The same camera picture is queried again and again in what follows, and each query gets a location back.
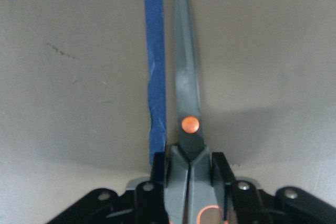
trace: blue tape strip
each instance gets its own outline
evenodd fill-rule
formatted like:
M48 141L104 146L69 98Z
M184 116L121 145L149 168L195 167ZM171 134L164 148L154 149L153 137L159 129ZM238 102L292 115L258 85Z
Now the blue tape strip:
M166 85L163 0L144 0L149 65L148 104L151 114L150 163L166 145Z

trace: blue tape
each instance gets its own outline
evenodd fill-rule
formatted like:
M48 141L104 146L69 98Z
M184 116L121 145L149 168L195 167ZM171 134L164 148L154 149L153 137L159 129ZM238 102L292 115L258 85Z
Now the blue tape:
M151 114L150 163L166 145L166 85L163 0L144 0L149 65L148 104Z

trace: metal bolt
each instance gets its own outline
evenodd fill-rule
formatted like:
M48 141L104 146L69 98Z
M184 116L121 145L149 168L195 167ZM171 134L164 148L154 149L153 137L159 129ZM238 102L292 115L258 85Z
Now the metal bolt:
M109 194L109 192L107 191L103 191L99 196L98 199L100 201L104 201L104 200L108 200L111 197L111 195Z
M240 181L240 182L238 183L238 188L239 188L240 190L248 190L248 189L250 189L250 185L249 185L249 183L247 183L247 182L245 182L245 181Z
M296 199L297 197L299 197L297 192L292 189L286 189L285 196L290 199Z
M146 184L144 184L144 185L142 186L142 189L143 189L144 191L151 191L151 190L154 189L154 185L153 185L153 183L151 183L151 182L147 182Z

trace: metal blade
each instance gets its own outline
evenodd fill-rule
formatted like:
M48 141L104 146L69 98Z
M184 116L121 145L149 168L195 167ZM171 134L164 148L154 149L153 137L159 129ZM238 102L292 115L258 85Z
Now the metal blade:
M203 134L198 91L195 35L188 0L175 2L175 83L178 114L179 146L192 161L203 150ZM182 120L187 116L198 118L200 127L196 133L186 133Z

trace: orange pivot screw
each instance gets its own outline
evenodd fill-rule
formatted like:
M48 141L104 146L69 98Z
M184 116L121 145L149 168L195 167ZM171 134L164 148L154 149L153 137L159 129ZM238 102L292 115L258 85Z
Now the orange pivot screw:
M198 131L198 129L200 128L199 124L199 120L196 117L190 115L182 120L181 126L186 133L192 134Z

